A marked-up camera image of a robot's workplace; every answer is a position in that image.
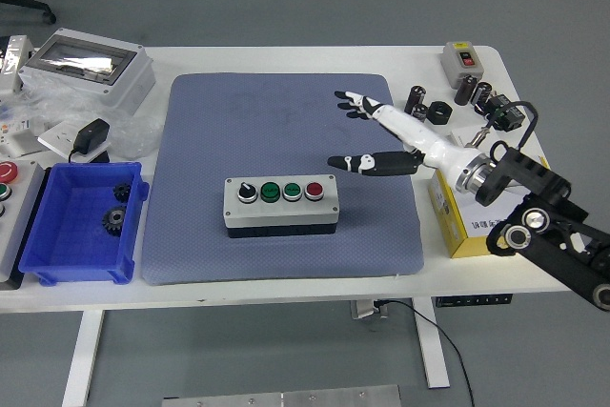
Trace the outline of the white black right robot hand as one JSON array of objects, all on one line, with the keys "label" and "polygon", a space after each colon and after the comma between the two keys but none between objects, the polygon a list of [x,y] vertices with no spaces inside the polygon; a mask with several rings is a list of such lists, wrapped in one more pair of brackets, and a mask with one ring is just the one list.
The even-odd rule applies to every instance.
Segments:
[{"label": "white black right robot hand", "polygon": [[459,191],[475,171],[489,160],[475,148],[461,148],[426,127],[412,115],[392,105],[355,92],[337,92],[342,100],[337,106],[350,118],[373,119],[397,138],[405,147],[400,152],[366,153],[363,155],[332,156],[327,163],[335,168],[370,176],[414,174],[424,165],[442,171]]}]

